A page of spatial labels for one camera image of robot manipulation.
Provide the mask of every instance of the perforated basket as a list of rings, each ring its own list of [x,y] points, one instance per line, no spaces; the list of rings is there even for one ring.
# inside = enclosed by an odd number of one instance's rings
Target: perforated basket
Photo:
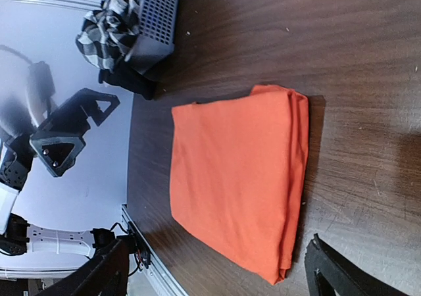
[[[131,66],[144,73],[174,51],[178,0],[145,0],[139,15],[140,35],[126,56]]]

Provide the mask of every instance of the folded t-shirt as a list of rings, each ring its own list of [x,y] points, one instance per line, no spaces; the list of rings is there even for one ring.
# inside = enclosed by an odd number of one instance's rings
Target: folded t-shirt
[[[280,86],[248,97],[174,107],[174,219],[271,284],[291,268],[305,167],[309,104]]]

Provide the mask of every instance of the wooden table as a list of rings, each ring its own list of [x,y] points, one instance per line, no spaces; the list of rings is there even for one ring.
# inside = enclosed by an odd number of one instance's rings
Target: wooden table
[[[128,210],[190,295],[308,295],[314,233],[421,294],[421,0],[181,0],[176,53],[156,71],[159,99],[134,101]],[[171,107],[255,84],[311,105],[295,262],[275,287],[189,235],[168,194]]]

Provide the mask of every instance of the white backdrop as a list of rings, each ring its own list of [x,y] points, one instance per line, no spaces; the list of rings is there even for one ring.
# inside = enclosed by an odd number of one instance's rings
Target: white backdrop
[[[85,135],[87,147],[62,178],[53,178],[39,160],[19,195],[13,212],[32,224],[78,231],[109,228],[120,220],[126,202],[128,141],[132,94],[97,82],[98,70],[79,54],[74,39],[83,11],[0,1],[0,44],[22,51],[34,62],[45,61],[53,73],[57,104],[83,87],[116,94],[121,104],[97,128]],[[26,82],[26,65],[0,54],[0,100]],[[86,258],[39,253],[21,257],[0,255],[0,269],[65,269],[79,267]]]

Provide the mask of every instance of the black and white cloth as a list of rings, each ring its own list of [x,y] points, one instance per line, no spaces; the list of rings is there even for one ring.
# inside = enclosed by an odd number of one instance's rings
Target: black and white cloth
[[[85,15],[76,45],[88,62],[113,72],[139,35],[142,4],[143,0],[102,0],[101,10]]]

